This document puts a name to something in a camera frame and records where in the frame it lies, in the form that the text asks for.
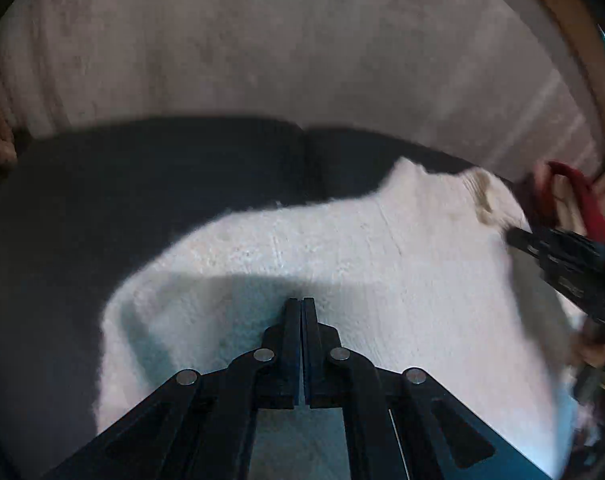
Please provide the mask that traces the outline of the white knitted sweater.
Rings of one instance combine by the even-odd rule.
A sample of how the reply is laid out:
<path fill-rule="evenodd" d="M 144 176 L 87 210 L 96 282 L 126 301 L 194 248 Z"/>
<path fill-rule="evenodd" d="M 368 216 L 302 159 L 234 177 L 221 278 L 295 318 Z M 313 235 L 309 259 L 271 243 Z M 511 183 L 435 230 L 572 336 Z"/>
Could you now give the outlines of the white knitted sweater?
<path fill-rule="evenodd" d="M 199 226 L 108 300 L 96 427 L 178 370 L 225 367 L 258 346 L 287 299 L 311 297 L 348 348 L 387 370 L 424 368 L 558 477 L 575 422 L 571 312 L 506 245 L 505 229 L 526 223 L 493 174 L 431 174 L 400 159 L 360 198 Z"/>

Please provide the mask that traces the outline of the black sofa seat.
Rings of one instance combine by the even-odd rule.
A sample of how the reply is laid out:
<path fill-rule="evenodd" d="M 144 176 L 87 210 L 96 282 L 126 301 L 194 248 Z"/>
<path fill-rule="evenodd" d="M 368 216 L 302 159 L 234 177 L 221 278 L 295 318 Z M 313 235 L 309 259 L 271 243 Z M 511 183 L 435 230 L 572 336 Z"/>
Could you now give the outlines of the black sofa seat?
<path fill-rule="evenodd" d="M 119 282 L 233 210 L 371 192 L 399 158 L 462 158 L 366 130 L 169 117 L 34 141 L 0 170 L 0 468 L 35 479 L 94 436 L 100 317 Z"/>

